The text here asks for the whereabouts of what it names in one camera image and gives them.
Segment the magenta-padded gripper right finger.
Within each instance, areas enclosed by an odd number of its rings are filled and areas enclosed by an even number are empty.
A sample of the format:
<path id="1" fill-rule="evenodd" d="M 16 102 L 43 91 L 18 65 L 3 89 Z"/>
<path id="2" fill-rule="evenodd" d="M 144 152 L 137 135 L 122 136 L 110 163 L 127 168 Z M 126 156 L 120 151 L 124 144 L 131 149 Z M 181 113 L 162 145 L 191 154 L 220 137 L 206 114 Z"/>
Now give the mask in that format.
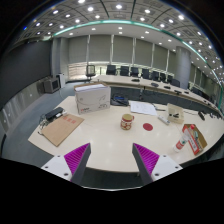
<path id="1" fill-rule="evenodd" d="M 164 178 L 182 169 L 182 167 L 173 161 L 168 155 L 158 155 L 137 143 L 134 143 L 132 146 L 132 154 L 136 160 L 140 177 L 144 185 Z"/>

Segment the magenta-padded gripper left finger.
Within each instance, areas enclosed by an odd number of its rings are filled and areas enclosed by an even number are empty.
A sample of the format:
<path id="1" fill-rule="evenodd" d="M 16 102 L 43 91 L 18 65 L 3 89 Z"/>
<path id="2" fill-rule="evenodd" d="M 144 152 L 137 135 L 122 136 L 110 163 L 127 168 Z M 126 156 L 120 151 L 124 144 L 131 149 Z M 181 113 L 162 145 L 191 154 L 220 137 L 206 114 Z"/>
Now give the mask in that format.
<path id="1" fill-rule="evenodd" d="M 90 154 L 91 144 L 87 143 L 65 155 L 52 157 L 42 166 L 42 169 L 79 185 L 83 178 Z"/>

